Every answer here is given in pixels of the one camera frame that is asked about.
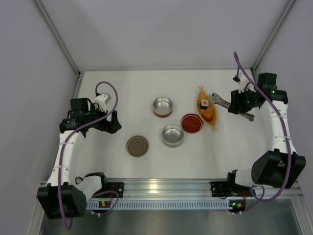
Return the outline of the red round lid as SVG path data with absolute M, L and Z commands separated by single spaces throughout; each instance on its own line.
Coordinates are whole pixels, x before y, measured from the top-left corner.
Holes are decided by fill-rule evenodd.
M 203 122 L 196 114 L 186 114 L 181 119 L 181 127 L 189 134 L 195 134 L 202 129 Z

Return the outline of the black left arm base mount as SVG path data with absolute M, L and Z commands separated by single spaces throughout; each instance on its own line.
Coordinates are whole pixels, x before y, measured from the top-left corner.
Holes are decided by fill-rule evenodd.
M 120 198 L 123 198 L 124 194 L 124 182 L 118 182 L 118 181 L 113 181 L 113 182 L 108 182 L 105 191 L 115 191 Z

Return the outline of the orange fried shrimp piece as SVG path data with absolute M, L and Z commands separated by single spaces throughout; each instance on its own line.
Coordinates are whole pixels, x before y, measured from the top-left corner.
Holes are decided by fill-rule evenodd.
M 212 121 L 214 118 L 214 112 L 205 111 L 203 113 L 203 118 L 208 120 L 208 121 Z

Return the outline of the beige band metal container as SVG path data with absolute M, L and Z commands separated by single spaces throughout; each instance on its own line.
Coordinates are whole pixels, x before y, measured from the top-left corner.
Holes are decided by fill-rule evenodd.
M 178 125 L 167 125 L 162 130 L 162 140 L 169 147 L 177 147 L 184 141 L 184 130 Z

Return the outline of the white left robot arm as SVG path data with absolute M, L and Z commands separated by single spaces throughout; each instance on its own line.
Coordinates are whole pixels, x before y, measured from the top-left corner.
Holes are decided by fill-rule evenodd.
M 107 111 L 111 96 L 97 94 L 95 101 L 76 98 L 70 101 L 70 111 L 59 125 L 59 149 L 52 173 L 45 187 L 37 191 L 39 200 L 49 219 L 82 217 L 87 201 L 93 197 L 110 194 L 120 198 L 122 194 L 109 189 L 103 172 L 88 173 L 77 183 L 72 173 L 74 161 L 80 153 L 89 129 L 110 134 L 121 129 L 117 111 Z

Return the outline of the sushi roll orange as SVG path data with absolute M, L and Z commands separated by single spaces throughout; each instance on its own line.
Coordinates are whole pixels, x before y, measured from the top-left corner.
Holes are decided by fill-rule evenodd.
M 209 100 L 207 100 L 207 99 L 202 99 L 202 100 L 200 101 L 200 109 L 202 109 L 202 110 L 207 110 L 208 107 L 209 107 Z

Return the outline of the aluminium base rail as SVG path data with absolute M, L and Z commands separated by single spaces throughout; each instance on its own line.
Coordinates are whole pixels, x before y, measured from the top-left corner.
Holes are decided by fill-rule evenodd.
M 214 198 L 210 182 L 227 179 L 108 179 L 108 182 L 124 182 L 123 199 L 208 199 Z M 93 194 L 104 192 L 104 188 Z

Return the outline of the metal tongs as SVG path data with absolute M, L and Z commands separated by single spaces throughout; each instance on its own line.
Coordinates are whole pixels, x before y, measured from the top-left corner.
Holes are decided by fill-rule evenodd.
M 217 93 L 209 94 L 209 98 L 213 101 L 214 104 L 218 104 L 226 109 L 229 108 L 230 103 L 224 99 L 222 99 Z M 239 114 L 241 117 L 246 118 L 250 122 L 254 122 L 255 116 L 250 113 Z

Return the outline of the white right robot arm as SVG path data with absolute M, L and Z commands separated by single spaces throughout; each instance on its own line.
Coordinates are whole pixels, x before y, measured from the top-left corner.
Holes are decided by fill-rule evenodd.
M 239 88 L 231 92 L 228 112 L 241 115 L 259 108 L 265 123 L 266 151 L 247 170 L 233 170 L 234 184 L 251 187 L 267 185 L 289 189 L 306 165 L 292 144 L 287 118 L 288 95 L 276 85 L 277 75 L 262 73 L 257 87 L 237 75 L 233 80 Z

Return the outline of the aluminium frame post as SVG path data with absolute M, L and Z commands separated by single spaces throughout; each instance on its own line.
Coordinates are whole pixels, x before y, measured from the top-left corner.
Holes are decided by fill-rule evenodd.
M 262 45 L 258 55 L 256 56 L 256 59 L 252 67 L 250 68 L 252 75 L 255 75 L 264 57 L 269 51 L 271 45 L 273 44 L 274 40 L 278 36 L 285 21 L 287 20 L 288 16 L 290 15 L 290 13 L 292 12 L 293 8 L 295 7 L 297 3 L 298 3 L 298 0 L 288 0 L 286 4 L 284 5 L 283 9 L 281 10 L 277 19 L 275 20 L 274 25 L 269 32 L 269 35 L 266 37 L 264 44 Z
M 61 49 L 63 55 L 65 56 L 67 62 L 69 63 L 71 69 L 73 70 L 76 80 L 75 80 L 75 86 L 74 91 L 72 94 L 72 98 L 76 98 L 78 96 L 80 85 L 81 85 L 81 72 L 79 71 L 76 63 L 74 62 L 68 47 L 66 46 L 59 30 L 57 29 L 55 23 L 53 22 L 53 19 L 51 18 L 49 12 L 47 11 L 46 7 L 44 6 L 43 2 L 41 0 L 33 0 L 32 1 L 35 8 L 41 15 L 43 21 L 47 25 L 49 31 L 51 32 L 53 38 L 55 39 L 56 43 L 58 44 L 59 48 Z

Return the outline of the right aluminium frame post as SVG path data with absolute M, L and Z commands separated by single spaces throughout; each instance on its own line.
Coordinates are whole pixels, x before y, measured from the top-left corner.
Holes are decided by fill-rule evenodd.
M 258 55 L 256 56 L 256 59 L 252 67 L 250 68 L 252 75 L 255 75 L 264 57 L 269 51 L 271 45 L 273 44 L 274 40 L 278 36 L 285 21 L 287 20 L 288 16 L 290 15 L 290 13 L 292 12 L 293 8 L 295 7 L 297 3 L 298 3 L 298 0 L 288 0 L 286 4 L 284 5 L 283 9 L 281 10 L 277 19 L 275 20 L 274 25 L 269 32 L 269 35 L 266 37 L 264 44 L 262 45 Z

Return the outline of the brown round lid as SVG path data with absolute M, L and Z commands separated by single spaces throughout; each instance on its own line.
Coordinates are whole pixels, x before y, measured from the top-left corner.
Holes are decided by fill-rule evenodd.
M 143 136 L 133 136 L 127 141 L 126 149 L 132 157 L 140 158 L 148 152 L 149 142 Z

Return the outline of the red band metal container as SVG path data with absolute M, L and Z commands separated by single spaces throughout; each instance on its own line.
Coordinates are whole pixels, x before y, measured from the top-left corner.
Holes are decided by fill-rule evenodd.
M 158 97 L 153 101 L 153 112 L 157 117 L 165 118 L 173 112 L 173 102 L 167 97 Z

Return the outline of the left aluminium frame post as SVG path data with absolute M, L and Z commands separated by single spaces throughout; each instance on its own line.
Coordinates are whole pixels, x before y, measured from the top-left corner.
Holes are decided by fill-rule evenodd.
M 43 21 L 47 25 L 49 31 L 51 32 L 53 38 L 55 39 L 56 43 L 58 44 L 59 48 L 61 49 L 63 55 L 65 56 L 67 62 L 69 63 L 71 69 L 73 70 L 76 80 L 75 80 L 75 86 L 74 91 L 72 94 L 72 98 L 76 98 L 78 96 L 80 85 L 81 85 L 81 72 L 79 71 L 76 63 L 74 62 L 68 47 L 66 46 L 59 30 L 57 29 L 55 23 L 53 22 L 53 19 L 51 18 L 49 12 L 47 11 L 46 7 L 44 6 L 43 2 L 41 0 L 33 0 L 32 1 L 35 8 L 41 15 Z

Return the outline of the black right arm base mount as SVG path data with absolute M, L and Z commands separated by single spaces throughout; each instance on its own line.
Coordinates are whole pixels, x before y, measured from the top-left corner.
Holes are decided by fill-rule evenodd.
M 229 181 L 212 181 L 210 182 L 212 197 L 226 199 L 228 197 L 251 196 L 248 187 L 240 186 Z

